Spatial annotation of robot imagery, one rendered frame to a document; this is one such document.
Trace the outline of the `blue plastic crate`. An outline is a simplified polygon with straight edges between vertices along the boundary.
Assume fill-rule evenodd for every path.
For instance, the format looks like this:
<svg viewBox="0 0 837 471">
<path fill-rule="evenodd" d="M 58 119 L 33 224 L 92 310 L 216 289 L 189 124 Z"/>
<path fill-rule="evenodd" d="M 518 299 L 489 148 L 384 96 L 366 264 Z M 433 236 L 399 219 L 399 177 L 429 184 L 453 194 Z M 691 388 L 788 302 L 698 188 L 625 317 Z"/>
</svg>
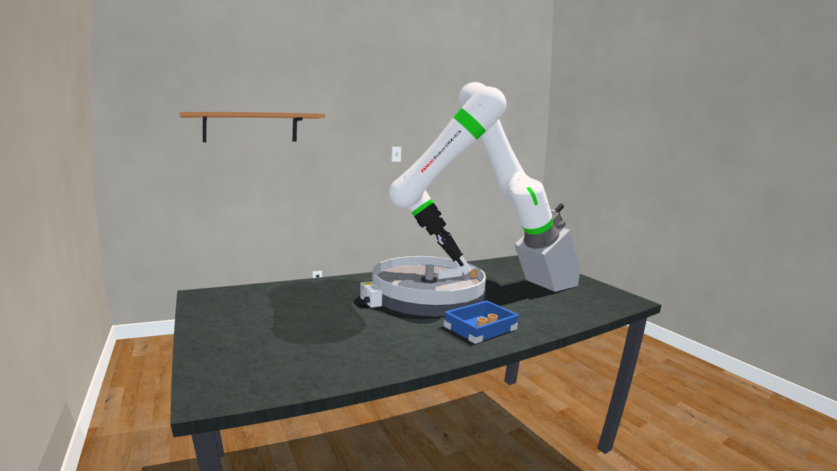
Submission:
<svg viewBox="0 0 837 471">
<path fill-rule="evenodd" d="M 477 318 L 488 318 L 488 314 L 498 315 L 498 320 L 477 327 Z M 443 326 L 462 335 L 474 344 L 517 329 L 519 314 L 500 307 L 493 302 L 477 302 L 447 311 Z M 513 316 L 512 316 L 513 315 Z M 508 317 L 508 318 L 507 318 Z"/>
</svg>

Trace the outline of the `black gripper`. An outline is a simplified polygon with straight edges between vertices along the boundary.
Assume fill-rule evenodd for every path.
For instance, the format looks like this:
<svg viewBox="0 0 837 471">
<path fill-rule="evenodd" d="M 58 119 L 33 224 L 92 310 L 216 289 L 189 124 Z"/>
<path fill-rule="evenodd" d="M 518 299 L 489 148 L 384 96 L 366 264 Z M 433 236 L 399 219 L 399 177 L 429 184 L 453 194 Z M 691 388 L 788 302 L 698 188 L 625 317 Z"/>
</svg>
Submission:
<svg viewBox="0 0 837 471">
<path fill-rule="evenodd" d="M 445 221 L 443 218 L 438 218 L 436 222 L 431 223 L 430 226 L 426 227 L 426 230 L 430 235 L 436 234 L 437 237 L 437 244 L 441 245 L 443 250 L 451 257 L 451 259 L 455 260 L 456 264 L 460 266 L 460 269 L 464 272 L 464 275 L 471 271 L 471 267 L 468 265 L 466 260 L 463 258 L 463 253 L 461 254 L 460 249 L 458 249 L 458 245 L 453 240 L 451 233 L 446 232 L 443 227 L 446 226 Z M 468 266 L 467 266 L 468 265 Z"/>
</svg>

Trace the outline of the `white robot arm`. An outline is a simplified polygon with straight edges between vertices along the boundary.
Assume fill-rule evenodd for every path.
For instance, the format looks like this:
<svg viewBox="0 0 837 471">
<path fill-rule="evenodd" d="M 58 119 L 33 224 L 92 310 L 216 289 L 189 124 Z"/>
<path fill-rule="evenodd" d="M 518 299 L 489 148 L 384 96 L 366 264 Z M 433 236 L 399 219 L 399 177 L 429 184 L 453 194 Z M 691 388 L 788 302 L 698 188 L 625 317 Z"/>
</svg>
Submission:
<svg viewBox="0 0 837 471">
<path fill-rule="evenodd" d="M 447 165 L 481 138 L 500 193 L 515 207 L 525 230 L 525 245 L 541 249 L 555 243 L 559 238 L 558 229 L 566 225 L 559 213 L 564 206 L 561 204 L 551 211 L 542 184 L 527 177 L 521 169 L 500 125 L 499 118 L 506 110 L 504 94 L 497 88 L 472 82 L 460 91 L 458 103 L 462 108 L 436 141 L 391 184 L 392 203 L 409 208 L 417 219 L 416 226 L 423 228 L 436 222 L 441 215 L 440 208 L 426 189 Z"/>
</svg>

